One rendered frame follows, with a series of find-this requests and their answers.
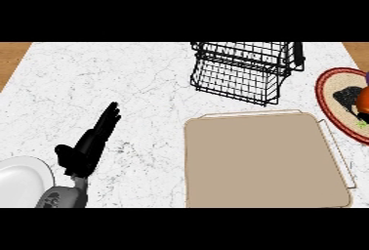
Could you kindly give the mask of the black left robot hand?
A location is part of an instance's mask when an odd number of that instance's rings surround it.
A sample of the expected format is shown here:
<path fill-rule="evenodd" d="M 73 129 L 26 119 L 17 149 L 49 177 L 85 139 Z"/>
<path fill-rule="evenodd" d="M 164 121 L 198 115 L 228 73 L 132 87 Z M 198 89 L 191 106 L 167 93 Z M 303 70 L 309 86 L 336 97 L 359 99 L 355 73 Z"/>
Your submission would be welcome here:
<path fill-rule="evenodd" d="M 113 102 L 76 146 L 58 145 L 55 147 L 58 164 L 66 168 L 67 176 L 88 178 L 92 175 L 120 118 L 119 103 Z"/>

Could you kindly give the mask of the beige tray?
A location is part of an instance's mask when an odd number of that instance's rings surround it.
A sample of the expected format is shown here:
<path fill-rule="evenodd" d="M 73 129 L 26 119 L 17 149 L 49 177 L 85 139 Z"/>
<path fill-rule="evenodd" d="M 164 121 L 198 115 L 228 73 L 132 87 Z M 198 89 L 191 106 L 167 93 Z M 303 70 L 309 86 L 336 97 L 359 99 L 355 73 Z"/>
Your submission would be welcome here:
<path fill-rule="evenodd" d="M 191 208 L 316 208 L 352 203 L 321 124 L 305 112 L 190 120 L 185 176 Z"/>

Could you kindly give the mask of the white plate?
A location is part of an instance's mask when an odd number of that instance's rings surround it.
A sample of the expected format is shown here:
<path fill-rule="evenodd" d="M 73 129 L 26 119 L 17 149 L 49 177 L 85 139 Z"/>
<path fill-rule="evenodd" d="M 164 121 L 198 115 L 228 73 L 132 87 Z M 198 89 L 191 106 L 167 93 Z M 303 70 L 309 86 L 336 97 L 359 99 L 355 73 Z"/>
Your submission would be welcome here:
<path fill-rule="evenodd" d="M 0 161 L 0 208 L 33 208 L 54 186 L 52 170 L 39 158 L 17 156 Z"/>

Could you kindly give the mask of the red-rimmed woven placemat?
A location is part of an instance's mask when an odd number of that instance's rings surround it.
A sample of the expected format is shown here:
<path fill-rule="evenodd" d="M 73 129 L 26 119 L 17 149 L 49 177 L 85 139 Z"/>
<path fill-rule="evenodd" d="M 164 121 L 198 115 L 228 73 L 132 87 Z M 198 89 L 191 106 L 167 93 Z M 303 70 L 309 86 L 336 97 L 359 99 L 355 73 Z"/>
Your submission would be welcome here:
<path fill-rule="evenodd" d="M 369 146 L 369 124 L 358 117 L 356 98 L 368 87 L 367 73 L 350 67 L 328 69 L 316 80 L 316 99 L 339 129 Z"/>

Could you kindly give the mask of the orange vegetable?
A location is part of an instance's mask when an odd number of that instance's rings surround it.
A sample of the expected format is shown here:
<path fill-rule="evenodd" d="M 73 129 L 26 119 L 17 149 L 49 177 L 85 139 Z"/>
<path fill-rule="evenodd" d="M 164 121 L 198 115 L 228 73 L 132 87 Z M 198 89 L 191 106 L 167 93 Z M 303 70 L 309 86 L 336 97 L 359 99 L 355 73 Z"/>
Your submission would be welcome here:
<path fill-rule="evenodd" d="M 356 99 L 356 107 L 359 112 L 369 113 L 369 86 L 361 91 Z"/>

